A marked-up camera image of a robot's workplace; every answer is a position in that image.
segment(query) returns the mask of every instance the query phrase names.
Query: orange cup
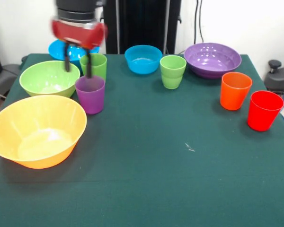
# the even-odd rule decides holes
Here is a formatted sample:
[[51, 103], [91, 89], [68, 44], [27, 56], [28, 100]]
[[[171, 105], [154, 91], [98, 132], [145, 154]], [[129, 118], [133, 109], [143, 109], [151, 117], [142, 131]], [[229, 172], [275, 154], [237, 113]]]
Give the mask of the orange cup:
[[221, 106], [227, 110], [240, 109], [251, 85], [251, 78], [243, 73], [225, 73], [221, 85]]

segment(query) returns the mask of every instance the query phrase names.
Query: plastic bowl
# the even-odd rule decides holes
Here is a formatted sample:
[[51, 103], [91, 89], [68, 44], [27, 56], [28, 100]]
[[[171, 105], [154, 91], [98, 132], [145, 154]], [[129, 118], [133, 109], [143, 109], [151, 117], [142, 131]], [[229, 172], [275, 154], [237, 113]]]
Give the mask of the plastic bowl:
[[190, 69], [206, 79], [218, 79], [241, 65], [241, 56], [222, 44], [195, 44], [186, 49], [184, 58]]
[[87, 123], [84, 109], [62, 96], [35, 96], [0, 112], [0, 156], [33, 169], [65, 160]]
[[[52, 58], [55, 60], [64, 60], [64, 45], [65, 42], [57, 39], [56, 41], [53, 41], [50, 46], [48, 47], [48, 52], [51, 55]], [[100, 47], [95, 47], [90, 52], [91, 53], [98, 53], [100, 50]], [[70, 56], [70, 61], [72, 64], [77, 66], [80, 71], [82, 72], [81, 66], [80, 66], [80, 58], [83, 57], [86, 52], [82, 48], [75, 47], [75, 46], [69, 46], [68, 53]]]
[[125, 51], [129, 69], [138, 74], [149, 74], [157, 70], [162, 52], [148, 45], [132, 46]]
[[71, 64], [71, 71], [64, 70], [62, 61], [44, 61], [27, 68], [20, 76], [21, 87], [30, 95], [59, 95], [71, 97], [79, 69]]

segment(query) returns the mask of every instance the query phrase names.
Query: blue bowl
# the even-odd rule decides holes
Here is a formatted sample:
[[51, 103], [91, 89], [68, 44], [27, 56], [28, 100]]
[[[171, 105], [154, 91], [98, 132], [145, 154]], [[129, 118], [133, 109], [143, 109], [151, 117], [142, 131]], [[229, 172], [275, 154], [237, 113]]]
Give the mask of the blue bowl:
[[149, 74], [157, 70], [162, 52], [148, 45], [132, 46], [125, 51], [129, 69], [138, 74]]
[[[64, 55], [63, 55], [64, 45], [65, 45], [65, 42], [61, 40], [57, 39], [56, 41], [53, 41], [48, 47], [48, 52], [51, 55], [51, 57], [54, 58], [55, 60], [63, 61], [64, 60]], [[80, 72], [82, 73], [82, 69], [80, 66], [80, 58], [86, 54], [85, 50], [79, 47], [75, 47], [75, 46], [69, 46], [68, 49], [69, 49], [69, 56], [70, 56], [71, 63], [77, 66], [80, 69]], [[100, 50], [100, 47], [95, 47], [90, 52], [98, 53], [99, 50]]]

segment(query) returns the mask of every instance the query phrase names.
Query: green cup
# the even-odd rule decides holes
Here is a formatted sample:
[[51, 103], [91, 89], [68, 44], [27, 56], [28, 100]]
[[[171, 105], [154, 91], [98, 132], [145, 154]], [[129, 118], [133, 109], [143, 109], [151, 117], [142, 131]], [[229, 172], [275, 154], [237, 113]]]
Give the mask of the green cup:
[[177, 55], [167, 55], [160, 60], [161, 77], [164, 87], [179, 87], [186, 67], [186, 60]]
[[[104, 54], [101, 53], [91, 53], [91, 71], [93, 75], [102, 77], [106, 80], [106, 69], [107, 69], [107, 58]], [[82, 72], [86, 75], [88, 58], [84, 55], [80, 59], [80, 65]]]

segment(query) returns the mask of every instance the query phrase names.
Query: cup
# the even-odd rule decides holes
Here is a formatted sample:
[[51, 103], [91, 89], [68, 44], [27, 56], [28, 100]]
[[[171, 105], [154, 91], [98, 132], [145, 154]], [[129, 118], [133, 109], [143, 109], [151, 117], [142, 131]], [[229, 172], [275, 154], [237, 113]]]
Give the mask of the cup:
[[222, 76], [220, 103], [227, 110], [238, 110], [250, 90], [252, 80], [240, 72], [228, 72]]
[[[91, 55], [91, 71], [93, 75], [102, 77], [106, 80], [106, 70], [107, 70], [107, 58], [104, 54], [101, 53], [90, 53]], [[84, 55], [80, 59], [80, 65], [82, 68], [82, 72], [86, 75], [87, 72], [87, 62], [88, 58]]]
[[105, 96], [105, 80], [102, 77], [80, 77], [75, 88], [81, 106], [87, 114], [97, 114], [103, 110]]
[[160, 60], [161, 77], [164, 87], [179, 87], [186, 68], [186, 60], [177, 55], [167, 55]]
[[270, 91], [256, 91], [250, 97], [247, 124], [256, 131], [267, 131], [284, 106], [283, 99]]

